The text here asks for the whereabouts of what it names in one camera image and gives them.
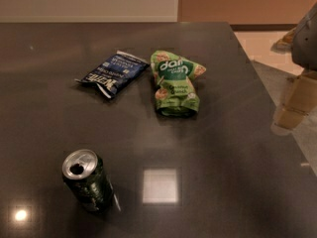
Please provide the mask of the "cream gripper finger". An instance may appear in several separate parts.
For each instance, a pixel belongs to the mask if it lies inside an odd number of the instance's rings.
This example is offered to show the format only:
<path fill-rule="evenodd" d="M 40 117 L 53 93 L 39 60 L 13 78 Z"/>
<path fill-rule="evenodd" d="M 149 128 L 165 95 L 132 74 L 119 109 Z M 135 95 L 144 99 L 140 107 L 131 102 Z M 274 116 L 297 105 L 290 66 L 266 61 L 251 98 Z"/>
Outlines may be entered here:
<path fill-rule="evenodd" d="M 273 126 L 295 129 L 317 107 L 317 71 L 304 70 L 287 80 L 273 115 Z"/>

